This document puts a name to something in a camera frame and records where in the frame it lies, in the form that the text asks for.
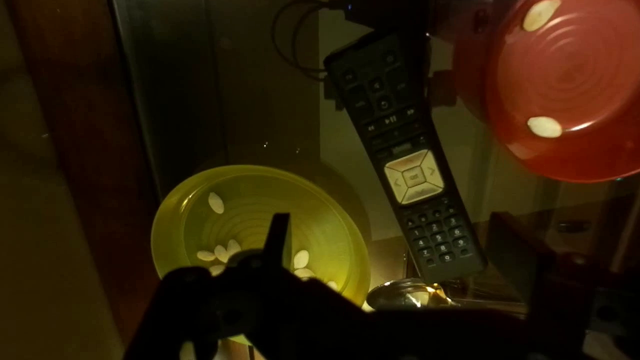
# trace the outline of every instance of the wall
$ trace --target wall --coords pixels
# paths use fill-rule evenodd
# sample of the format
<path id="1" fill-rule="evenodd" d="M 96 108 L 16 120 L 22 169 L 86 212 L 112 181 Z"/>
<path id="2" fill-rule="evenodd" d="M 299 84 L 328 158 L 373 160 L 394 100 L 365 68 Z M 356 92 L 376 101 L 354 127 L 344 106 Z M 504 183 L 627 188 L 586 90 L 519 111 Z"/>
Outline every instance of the wall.
<path id="1" fill-rule="evenodd" d="M 0 357 L 121 357 L 123 344 L 4 1 L 0 197 Z"/>

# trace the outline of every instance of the white pill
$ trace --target white pill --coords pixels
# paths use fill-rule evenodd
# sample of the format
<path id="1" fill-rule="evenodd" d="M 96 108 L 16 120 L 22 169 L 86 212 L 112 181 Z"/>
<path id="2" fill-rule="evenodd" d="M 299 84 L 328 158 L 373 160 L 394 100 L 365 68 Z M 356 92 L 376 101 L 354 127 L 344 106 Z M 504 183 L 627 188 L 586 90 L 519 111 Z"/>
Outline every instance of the white pill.
<path id="1" fill-rule="evenodd" d="M 222 264 L 215 264 L 215 265 L 208 268 L 208 271 L 211 271 L 212 276 L 218 276 L 218 273 L 224 271 L 224 265 L 222 265 Z"/>
<path id="2" fill-rule="evenodd" d="M 215 262 L 217 253 L 211 252 L 211 249 L 201 249 L 201 252 L 197 252 L 197 257 L 202 259 L 202 262 Z"/>
<path id="3" fill-rule="evenodd" d="M 556 118 L 535 115 L 526 123 L 541 137 L 560 137 L 562 136 L 562 125 Z"/>
<path id="4" fill-rule="evenodd" d="M 215 247 L 215 253 L 217 253 L 217 257 L 218 257 L 221 262 L 229 262 L 229 252 L 226 252 L 224 246 L 217 246 L 217 247 Z"/>
<path id="5" fill-rule="evenodd" d="M 224 212 L 224 201 L 217 191 L 208 193 L 208 206 L 217 212 L 222 214 Z"/>
<path id="6" fill-rule="evenodd" d="M 294 268 L 306 268 L 308 265 L 308 249 L 300 249 L 294 256 Z"/>
<path id="7" fill-rule="evenodd" d="M 536 32 L 547 25 L 554 11 L 560 8 L 562 0 L 541 0 L 536 1 L 522 20 L 522 30 Z"/>
<path id="8" fill-rule="evenodd" d="M 226 252 L 229 252 L 229 257 L 233 257 L 234 253 L 239 253 L 243 247 L 236 239 L 229 239 L 226 242 Z"/>
<path id="9" fill-rule="evenodd" d="M 315 277 L 317 271 L 308 269 L 308 268 L 297 268 L 294 273 L 303 280 Z"/>

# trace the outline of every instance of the red plate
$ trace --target red plate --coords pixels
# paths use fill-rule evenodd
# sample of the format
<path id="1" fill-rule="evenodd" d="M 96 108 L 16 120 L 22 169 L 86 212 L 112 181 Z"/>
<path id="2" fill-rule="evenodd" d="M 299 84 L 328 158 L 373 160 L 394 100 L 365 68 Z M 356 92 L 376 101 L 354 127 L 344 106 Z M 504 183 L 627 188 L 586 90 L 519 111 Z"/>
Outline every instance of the red plate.
<path id="1" fill-rule="evenodd" d="M 640 171 L 640 0 L 562 0 L 536 32 L 522 1 L 488 59 L 488 123 L 533 171 L 601 181 Z M 529 118 L 550 115 L 560 137 Z"/>

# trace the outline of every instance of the remote control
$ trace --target remote control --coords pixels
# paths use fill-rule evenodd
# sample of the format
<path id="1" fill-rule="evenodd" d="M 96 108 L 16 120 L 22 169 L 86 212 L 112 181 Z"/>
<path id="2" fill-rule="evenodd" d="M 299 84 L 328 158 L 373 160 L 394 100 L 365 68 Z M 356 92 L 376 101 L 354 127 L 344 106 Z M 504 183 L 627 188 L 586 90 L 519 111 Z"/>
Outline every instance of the remote control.
<path id="1" fill-rule="evenodd" d="M 443 282 L 485 268 L 477 232 L 425 97 L 425 32 L 368 33 L 324 59 L 384 183 L 418 273 Z"/>

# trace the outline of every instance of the yellow bowl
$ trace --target yellow bowl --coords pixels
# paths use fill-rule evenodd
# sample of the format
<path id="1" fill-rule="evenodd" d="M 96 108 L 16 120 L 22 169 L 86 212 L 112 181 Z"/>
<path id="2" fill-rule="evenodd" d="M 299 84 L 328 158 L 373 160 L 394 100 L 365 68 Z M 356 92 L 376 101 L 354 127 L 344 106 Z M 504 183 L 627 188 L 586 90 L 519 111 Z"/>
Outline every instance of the yellow bowl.
<path id="1" fill-rule="evenodd" d="M 222 197 L 222 214 L 211 208 L 211 191 Z M 267 165 L 212 167 L 165 197 L 152 227 L 152 257 L 161 277 L 181 265 L 207 265 L 197 252 L 229 239 L 243 249 L 262 247 L 274 212 L 292 215 L 292 253 L 308 249 L 308 268 L 361 306 L 370 268 L 358 225 L 312 181 Z"/>

